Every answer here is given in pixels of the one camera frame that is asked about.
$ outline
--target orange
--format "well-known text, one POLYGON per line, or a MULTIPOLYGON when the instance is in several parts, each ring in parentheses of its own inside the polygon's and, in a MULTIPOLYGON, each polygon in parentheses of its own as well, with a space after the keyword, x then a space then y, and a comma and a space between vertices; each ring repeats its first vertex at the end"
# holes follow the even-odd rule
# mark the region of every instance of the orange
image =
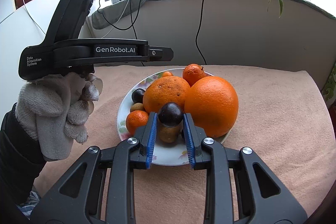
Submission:
POLYGON ((158 112, 166 103, 174 102, 184 109, 184 100, 190 86, 178 76, 166 76, 155 80, 143 95, 143 106, 150 113, 158 112))
POLYGON ((174 76, 170 71, 165 71, 161 77, 166 77, 166 76, 174 76))
POLYGON ((198 80, 206 77, 203 67, 197 64, 190 64, 183 70, 182 77, 190 86, 193 86, 198 80))
POLYGON ((226 134, 238 115, 238 96, 223 78, 212 76, 197 81, 188 91, 184 112, 211 138, 226 134))
POLYGON ((133 136, 135 130, 140 126, 145 126, 148 121, 148 113, 142 110, 132 111, 127 115, 126 128, 128 132, 133 136))

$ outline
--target silver bolt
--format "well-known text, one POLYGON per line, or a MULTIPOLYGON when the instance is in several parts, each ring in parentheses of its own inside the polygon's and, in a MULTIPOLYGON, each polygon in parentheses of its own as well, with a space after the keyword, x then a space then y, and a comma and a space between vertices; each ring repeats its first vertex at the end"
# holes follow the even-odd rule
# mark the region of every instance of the silver bolt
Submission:
POLYGON ((252 154, 252 149, 247 146, 243 147, 243 153, 247 155, 252 154))
POLYGON ((213 140, 213 138, 205 138, 203 142, 206 144, 213 144, 215 141, 213 140))
POLYGON ((94 154, 94 153, 97 153, 98 152, 98 147, 97 146, 91 146, 89 148, 89 153, 90 154, 94 154))
POLYGON ((127 140, 127 142, 128 142, 129 144, 135 144, 135 143, 138 142, 138 139, 132 137, 132 138, 129 138, 129 139, 127 140))

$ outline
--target white floral plate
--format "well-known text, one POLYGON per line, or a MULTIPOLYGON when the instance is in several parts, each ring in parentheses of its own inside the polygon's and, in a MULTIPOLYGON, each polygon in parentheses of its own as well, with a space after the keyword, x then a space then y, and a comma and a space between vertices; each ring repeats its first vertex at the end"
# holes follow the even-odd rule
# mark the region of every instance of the white floral plate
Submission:
MULTIPOLYGON (((118 115, 117 115, 117 130, 119 138, 123 141, 128 139, 131 135, 126 129, 126 118, 129 114, 129 110, 133 105, 132 101, 132 93, 136 89, 144 89, 146 88, 156 79, 161 78, 162 73, 164 71, 171 71, 175 76, 182 77, 184 68, 176 68, 176 69, 169 69, 157 72, 153 75, 148 76, 138 84, 136 84, 125 96, 124 100, 122 100, 118 115)), ((223 137, 217 138, 217 141, 223 143, 230 131, 225 134, 223 137)), ((154 146, 154 153, 153 153, 153 160, 152 163, 157 165, 165 165, 165 166, 177 166, 177 165, 184 165, 188 164, 188 154, 185 146, 185 142, 182 139, 181 135, 178 137, 177 141, 173 144, 163 143, 160 139, 156 139, 156 143, 154 146)))

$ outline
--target hand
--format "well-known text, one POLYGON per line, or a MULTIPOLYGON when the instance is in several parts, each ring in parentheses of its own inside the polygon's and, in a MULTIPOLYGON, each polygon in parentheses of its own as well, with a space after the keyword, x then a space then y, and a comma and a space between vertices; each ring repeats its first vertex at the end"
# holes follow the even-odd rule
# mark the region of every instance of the hand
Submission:
POLYGON ((38 140, 45 159, 63 160, 73 140, 85 143, 84 123, 99 99, 102 81, 71 72, 66 76, 48 75, 25 84, 19 94, 15 116, 22 128, 38 140))

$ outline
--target gloved hand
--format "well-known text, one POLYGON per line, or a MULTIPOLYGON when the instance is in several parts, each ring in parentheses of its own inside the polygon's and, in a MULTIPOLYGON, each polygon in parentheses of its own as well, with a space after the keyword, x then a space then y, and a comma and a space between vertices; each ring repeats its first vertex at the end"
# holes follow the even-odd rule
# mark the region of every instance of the gloved hand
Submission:
POLYGON ((16 119, 39 141, 47 161, 66 159, 74 139, 78 143, 87 140, 84 123, 102 90, 101 79, 94 75, 87 79, 74 72, 48 75, 25 84, 20 91, 16 119))

